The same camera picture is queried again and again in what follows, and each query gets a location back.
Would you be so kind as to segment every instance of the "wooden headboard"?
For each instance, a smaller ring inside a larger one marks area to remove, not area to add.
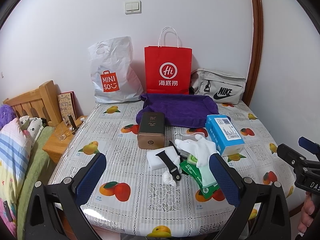
[[[29,115],[30,117],[45,118],[49,126],[55,126],[62,122],[57,91],[52,80],[43,83],[35,90],[14,98],[7,98],[3,103],[12,106],[17,117]]]

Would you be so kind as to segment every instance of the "fruit patterned tablecloth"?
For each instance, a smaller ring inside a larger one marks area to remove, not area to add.
[[[50,184],[74,176],[87,165],[92,153],[106,155],[107,169],[87,204],[81,206],[94,226],[139,236],[184,237],[220,230],[234,207],[221,191],[205,199],[190,176],[183,175],[177,187],[162,183],[166,170],[151,171],[146,150],[138,148],[136,114],[143,102],[98,104],[60,159]],[[244,149],[225,157],[229,166],[256,183],[278,180],[286,196],[292,194],[294,177],[289,166],[276,155],[276,143],[254,113],[240,101],[237,105],[218,104],[219,112],[231,118],[245,141]],[[169,140],[204,128],[166,127]]]

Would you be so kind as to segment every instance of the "book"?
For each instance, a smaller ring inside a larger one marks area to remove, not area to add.
[[[74,92],[65,92],[58,95],[59,108],[62,119],[67,127],[69,127],[70,121],[68,115],[71,114],[74,120],[76,117],[75,103],[74,103]]]

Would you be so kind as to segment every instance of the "nightstand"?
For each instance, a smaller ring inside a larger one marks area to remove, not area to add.
[[[81,124],[80,118],[82,117],[87,118],[87,116],[80,116],[77,120],[75,120],[76,126]],[[64,154],[66,148],[68,147],[69,143],[71,142],[74,136],[72,134],[72,131],[70,131],[69,128],[66,127],[63,121],[58,125],[62,126],[66,138],[60,141],[54,134],[52,134],[45,143],[45,145],[42,147],[42,149],[45,152],[47,152],[47,154],[55,163],[59,162],[61,156]]]

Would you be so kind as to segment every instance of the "plastic bag handle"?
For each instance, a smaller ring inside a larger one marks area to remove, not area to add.
[[[160,47],[161,47],[161,44],[160,44],[161,36],[162,36],[162,33],[163,33],[166,29],[173,29],[173,30],[174,30],[174,32],[175,32],[175,34],[176,34],[176,36],[177,36],[177,47],[179,47],[179,39],[178,39],[177,32],[176,32],[176,30],[175,30],[174,28],[172,28],[172,27],[165,27],[165,28],[163,28],[163,30],[162,30],[162,32],[161,32],[161,34],[160,34],[160,37],[159,37],[158,47],[159,47],[159,45],[160,45]]]

